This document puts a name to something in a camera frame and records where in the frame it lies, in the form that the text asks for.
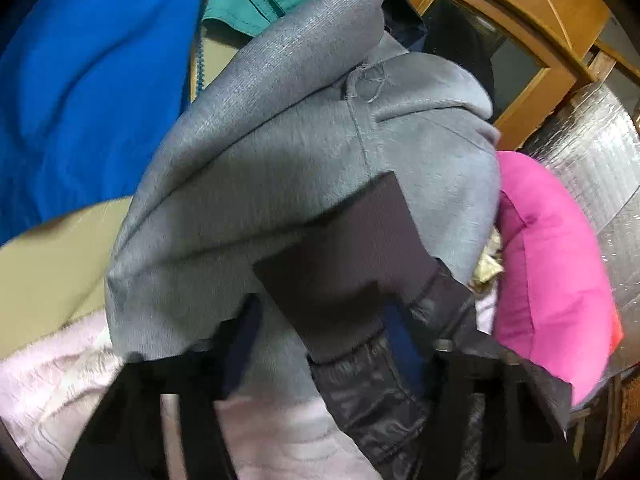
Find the magenta pillow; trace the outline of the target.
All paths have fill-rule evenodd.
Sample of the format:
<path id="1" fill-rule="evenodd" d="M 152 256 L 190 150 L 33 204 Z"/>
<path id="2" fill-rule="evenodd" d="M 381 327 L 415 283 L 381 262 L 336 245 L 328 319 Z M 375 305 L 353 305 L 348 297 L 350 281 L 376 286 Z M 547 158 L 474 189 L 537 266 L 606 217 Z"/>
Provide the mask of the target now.
<path id="1" fill-rule="evenodd" d="M 504 272 L 494 335 L 572 386 L 578 405 L 624 333 L 596 233 L 560 180 L 524 154 L 498 154 Z"/>

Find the silver foil insulation sheet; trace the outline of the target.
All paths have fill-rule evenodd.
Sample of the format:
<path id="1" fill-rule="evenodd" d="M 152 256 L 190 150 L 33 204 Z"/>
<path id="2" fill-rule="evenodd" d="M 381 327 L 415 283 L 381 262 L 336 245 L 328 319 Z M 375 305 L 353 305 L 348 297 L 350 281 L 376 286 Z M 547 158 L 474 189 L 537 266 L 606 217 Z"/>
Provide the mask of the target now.
<path id="1" fill-rule="evenodd" d="M 520 151 L 547 167 L 596 231 L 625 337 L 606 377 L 639 362 L 639 133 L 602 82 L 578 90 Z"/>

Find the beige sofa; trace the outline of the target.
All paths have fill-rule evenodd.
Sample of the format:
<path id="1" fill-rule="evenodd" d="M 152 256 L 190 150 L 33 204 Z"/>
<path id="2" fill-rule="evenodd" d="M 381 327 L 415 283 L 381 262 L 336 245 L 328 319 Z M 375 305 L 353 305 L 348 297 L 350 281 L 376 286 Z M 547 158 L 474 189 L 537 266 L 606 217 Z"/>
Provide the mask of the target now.
<path id="1" fill-rule="evenodd" d="M 195 25 L 192 42 L 199 34 Z M 191 49 L 183 108 L 192 79 Z M 4 356 L 102 308 L 104 272 L 131 194 L 40 223 L 12 240 L 1 237 Z"/>

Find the grey coat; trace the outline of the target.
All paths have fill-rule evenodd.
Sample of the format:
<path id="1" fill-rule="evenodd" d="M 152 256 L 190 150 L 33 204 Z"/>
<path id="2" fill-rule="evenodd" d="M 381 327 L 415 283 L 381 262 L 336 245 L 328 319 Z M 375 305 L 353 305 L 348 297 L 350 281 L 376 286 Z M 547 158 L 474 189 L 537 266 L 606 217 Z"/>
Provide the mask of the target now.
<path id="1" fill-rule="evenodd" d="M 260 285 L 253 263 L 391 171 L 427 251 L 467 282 L 499 193 L 491 102 L 384 29 L 383 0 L 306 0 L 250 41 L 165 136 L 105 278 L 115 351 L 174 356 Z"/>

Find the black quilted puffer jacket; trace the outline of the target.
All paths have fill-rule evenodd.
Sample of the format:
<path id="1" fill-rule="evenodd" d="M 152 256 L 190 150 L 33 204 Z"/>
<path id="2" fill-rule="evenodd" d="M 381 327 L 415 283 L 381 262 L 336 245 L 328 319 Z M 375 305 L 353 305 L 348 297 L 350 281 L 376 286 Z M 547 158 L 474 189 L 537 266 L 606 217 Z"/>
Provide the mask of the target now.
<path id="1" fill-rule="evenodd" d="M 303 341 L 314 385 L 338 429 L 381 477 L 414 479 L 427 420 L 425 402 L 392 356 L 386 304 L 407 307 L 428 340 L 450 328 L 466 353 L 522 361 L 565 430 L 567 383 L 478 330 L 472 292 L 423 247 L 393 174 L 254 271 Z"/>

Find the wooden cabinet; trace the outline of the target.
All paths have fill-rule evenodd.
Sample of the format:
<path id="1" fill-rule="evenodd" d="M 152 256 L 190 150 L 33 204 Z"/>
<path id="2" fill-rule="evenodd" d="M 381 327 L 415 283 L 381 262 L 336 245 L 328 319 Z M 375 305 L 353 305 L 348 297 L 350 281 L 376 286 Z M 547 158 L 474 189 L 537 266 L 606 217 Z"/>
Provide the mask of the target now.
<path id="1" fill-rule="evenodd" d="M 437 0 L 409 0 L 424 15 Z M 499 148 L 515 150 L 554 112 L 570 91 L 596 77 L 584 56 L 598 39 L 611 15 L 603 0 L 452 0 L 460 3 L 529 55 L 537 65 L 532 78 L 495 126 Z"/>

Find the blue jacket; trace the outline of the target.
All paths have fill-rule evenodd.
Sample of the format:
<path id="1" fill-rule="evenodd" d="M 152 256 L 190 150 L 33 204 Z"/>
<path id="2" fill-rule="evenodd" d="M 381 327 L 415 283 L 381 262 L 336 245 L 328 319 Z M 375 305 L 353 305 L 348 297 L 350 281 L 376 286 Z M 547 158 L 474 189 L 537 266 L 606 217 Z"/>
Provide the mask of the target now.
<path id="1" fill-rule="evenodd" d="M 180 115 L 201 0 L 39 0 L 1 57 L 1 237 L 130 195 Z"/>

